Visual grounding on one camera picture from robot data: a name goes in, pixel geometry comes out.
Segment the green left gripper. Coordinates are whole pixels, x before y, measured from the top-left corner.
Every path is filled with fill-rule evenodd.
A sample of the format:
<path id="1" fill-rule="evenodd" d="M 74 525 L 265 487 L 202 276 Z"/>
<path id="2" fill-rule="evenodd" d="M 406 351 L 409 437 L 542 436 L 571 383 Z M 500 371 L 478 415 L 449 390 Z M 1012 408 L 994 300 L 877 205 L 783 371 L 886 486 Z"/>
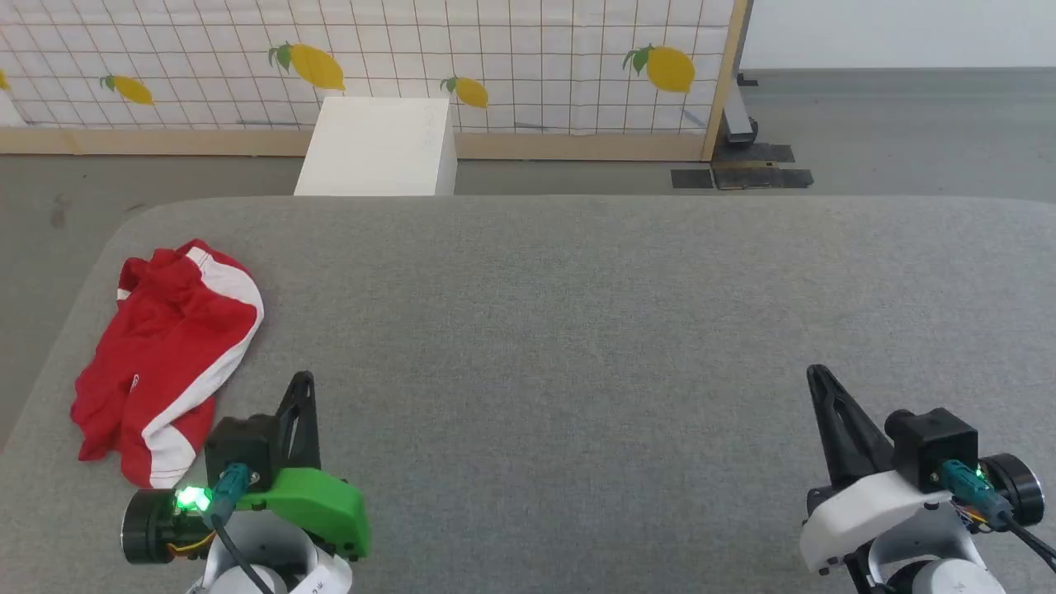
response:
<path id="1" fill-rule="evenodd" d="M 215 527 L 234 537 L 237 520 L 261 519 L 272 512 L 303 531 L 314 544 L 352 563 L 372 550 L 365 499 L 348 482 L 324 474 L 319 444 L 314 376 L 299 371 L 276 410 L 276 437 L 282 463 L 310 469 L 281 469 L 267 491 L 248 490 L 248 467 L 221 477 L 213 488 L 137 490 L 122 519 L 122 553 L 132 564 L 164 564 L 177 558 L 204 558 L 221 542 Z"/>

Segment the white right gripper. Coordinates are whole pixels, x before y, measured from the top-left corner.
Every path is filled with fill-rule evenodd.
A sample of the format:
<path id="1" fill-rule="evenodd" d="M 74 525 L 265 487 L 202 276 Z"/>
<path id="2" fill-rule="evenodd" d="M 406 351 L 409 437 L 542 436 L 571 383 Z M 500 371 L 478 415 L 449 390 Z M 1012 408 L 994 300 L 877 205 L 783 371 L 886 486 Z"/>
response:
<path id="1" fill-rule="evenodd" d="M 806 375 L 830 484 L 841 489 L 811 495 L 799 537 L 807 570 L 988 575 L 974 535 L 993 533 L 1012 534 L 1045 557 L 1044 541 L 1029 530 L 1038 521 L 1027 518 L 1014 476 L 1000 465 L 1017 465 L 1015 456 L 989 456 L 975 470 L 947 461 L 942 488 L 922 493 L 893 470 L 893 444 L 837 377 L 821 364 L 809 365 Z"/>

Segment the red shorts with white trim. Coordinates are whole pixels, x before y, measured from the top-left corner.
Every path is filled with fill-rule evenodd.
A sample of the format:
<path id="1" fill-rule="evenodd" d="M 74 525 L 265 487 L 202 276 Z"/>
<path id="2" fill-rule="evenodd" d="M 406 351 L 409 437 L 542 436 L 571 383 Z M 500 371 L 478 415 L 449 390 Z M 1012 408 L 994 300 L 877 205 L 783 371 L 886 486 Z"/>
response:
<path id="1" fill-rule="evenodd" d="M 200 239 L 125 260 L 115 312 L 74 383 L 80 462 L 118 456 L 136 488 L 173 488 L 214 425 L 216 393 L 265 317 L 252 274 Z"/>

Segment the large black floor plate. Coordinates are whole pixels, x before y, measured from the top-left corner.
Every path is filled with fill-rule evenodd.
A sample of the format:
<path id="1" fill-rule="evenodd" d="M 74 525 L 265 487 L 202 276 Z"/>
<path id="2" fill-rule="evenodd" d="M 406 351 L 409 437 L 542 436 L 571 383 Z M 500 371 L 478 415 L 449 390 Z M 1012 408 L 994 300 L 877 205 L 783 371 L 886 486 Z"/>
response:
<path id="1" fill-rule="evenodd" d="M 791 145 L 757 143 L 750 147 L 717 147 L 709 168 L 720 191 L 810 188 L 814 184 L 813 173 L 789 167 L 795 163 Z"/>

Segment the white box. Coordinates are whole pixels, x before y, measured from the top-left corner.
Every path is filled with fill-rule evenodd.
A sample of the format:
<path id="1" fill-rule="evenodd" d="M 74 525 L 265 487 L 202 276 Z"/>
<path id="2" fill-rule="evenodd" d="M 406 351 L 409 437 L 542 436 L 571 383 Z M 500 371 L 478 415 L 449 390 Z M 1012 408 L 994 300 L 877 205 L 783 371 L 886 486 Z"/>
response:
<path id="1" fill-rule="evenodd" d="M 452 196 L 459 157 L 437 98 L 328 97 L 295 196 Z"/>

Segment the grey metal screen foot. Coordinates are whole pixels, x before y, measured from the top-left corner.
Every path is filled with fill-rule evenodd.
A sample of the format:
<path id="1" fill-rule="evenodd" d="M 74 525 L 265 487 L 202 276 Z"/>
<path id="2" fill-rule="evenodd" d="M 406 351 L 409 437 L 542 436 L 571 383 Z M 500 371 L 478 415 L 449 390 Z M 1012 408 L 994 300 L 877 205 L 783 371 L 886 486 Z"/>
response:
<path id="1" fill-rule="evenodd" d="M 743 100 L 742 87 L 755 87 L 756 80 L 747 80 L 742 73 L 737 73 L 729 83 L 725 98 L 721 140 L 724 146 L 732 149 L 747 149 L 754 146 L 758 135 L 758 123 L 751 118 Z"/>

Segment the lemon print folding screen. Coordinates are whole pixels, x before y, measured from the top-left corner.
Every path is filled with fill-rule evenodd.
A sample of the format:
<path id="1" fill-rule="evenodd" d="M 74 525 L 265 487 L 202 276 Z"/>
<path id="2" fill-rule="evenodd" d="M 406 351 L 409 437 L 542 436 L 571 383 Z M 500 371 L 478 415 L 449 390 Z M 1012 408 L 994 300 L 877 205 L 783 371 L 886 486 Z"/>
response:
<path id="1" fill-rule="evenodd" d="M 751 0 L 0 0 L 0 153 L 301 157 L 341 97 L 463 157 L 712 157 Z"/>

